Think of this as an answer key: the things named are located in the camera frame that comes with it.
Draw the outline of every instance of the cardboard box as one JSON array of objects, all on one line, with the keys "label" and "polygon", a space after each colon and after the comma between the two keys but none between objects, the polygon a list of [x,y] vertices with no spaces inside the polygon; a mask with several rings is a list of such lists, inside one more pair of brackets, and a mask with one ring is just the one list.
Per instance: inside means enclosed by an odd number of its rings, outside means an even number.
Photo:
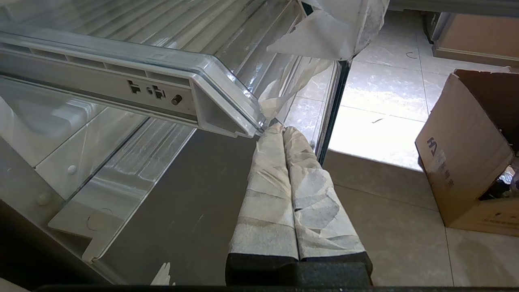
[{"label": "cardboard box", "polygon": [[519,236],[519,198],[479,200],[519,150],[519,74],[456,70],[415,143],[445,226]]}]

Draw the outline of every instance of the mounting holes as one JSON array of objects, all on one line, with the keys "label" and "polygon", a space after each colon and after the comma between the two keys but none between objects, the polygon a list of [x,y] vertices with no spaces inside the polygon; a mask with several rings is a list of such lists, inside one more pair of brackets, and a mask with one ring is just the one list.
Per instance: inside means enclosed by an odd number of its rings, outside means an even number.
[{"label": "mounting holes", "polygon": [[173,97],[173,98],[171,99],[171,103],[172,103],[173,105],[179,105],[179,103],[180,103],[181,101],[182,101],[182,96],[180,96],[180,95],[175,95],[175,97]]}]

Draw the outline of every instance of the tiled floor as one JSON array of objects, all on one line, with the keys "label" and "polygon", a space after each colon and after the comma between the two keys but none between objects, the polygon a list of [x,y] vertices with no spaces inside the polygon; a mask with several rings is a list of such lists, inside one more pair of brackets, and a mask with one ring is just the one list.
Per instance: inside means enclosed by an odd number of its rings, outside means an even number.
[{"label": "tiled floor", "polygon": [[432,56],[420,16],[389,11],[353,61],[324,168],[381,286],[519,286],[519,237],[445,228],[414,140],[456,68]]}]

